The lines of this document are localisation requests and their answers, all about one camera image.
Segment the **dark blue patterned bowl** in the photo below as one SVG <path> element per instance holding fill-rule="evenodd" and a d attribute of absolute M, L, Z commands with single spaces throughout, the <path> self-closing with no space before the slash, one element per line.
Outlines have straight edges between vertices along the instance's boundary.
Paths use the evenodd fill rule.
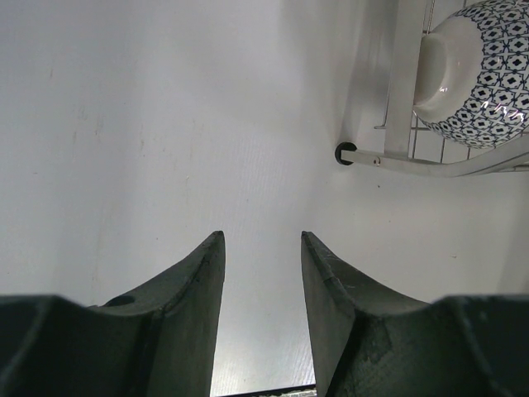
<path fill-rule="evenodd" d="M 421 41 L 413 111 L 444 138 L 484 149 L 528 128 L 528 3 L 482 1 Z"/>

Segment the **stainless steel dish rack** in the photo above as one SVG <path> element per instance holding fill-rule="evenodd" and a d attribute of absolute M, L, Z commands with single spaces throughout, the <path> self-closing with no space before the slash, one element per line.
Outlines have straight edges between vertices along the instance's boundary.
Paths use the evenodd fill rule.
<path fill-rule="evenodd" d="M 482 1 L 461 1 L 457 11 Z M 448 140 L 425 126 L 413 111 L 422 38 L 441 22 L 434 19 L 436 2 L 400 1 L 390 36 L 388 95 L 381 130 L 384 148 L 363 151 L 351 142 L 340 143 L 336 160 L 412 175 L 441 178 L 528 169 L 528 128 L 493 148 L 477 149 Z"/>

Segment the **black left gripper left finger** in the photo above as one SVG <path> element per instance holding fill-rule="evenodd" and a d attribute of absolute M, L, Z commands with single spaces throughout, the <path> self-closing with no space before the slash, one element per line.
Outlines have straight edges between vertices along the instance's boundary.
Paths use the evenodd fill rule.
<path fill-rule="evenodd" d="M 2 395 L 209 395 L 225 264 L 218 231 L 102 306 L 2 296 Z"/>

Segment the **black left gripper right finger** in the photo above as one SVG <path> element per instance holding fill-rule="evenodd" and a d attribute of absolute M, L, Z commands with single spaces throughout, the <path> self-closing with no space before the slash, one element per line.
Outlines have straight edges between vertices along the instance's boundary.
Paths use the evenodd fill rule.
<path fill-rule="evenodd" d="M 528 297 L 408 297 L 301 235 L 320 396 L 525 396 Z"/>

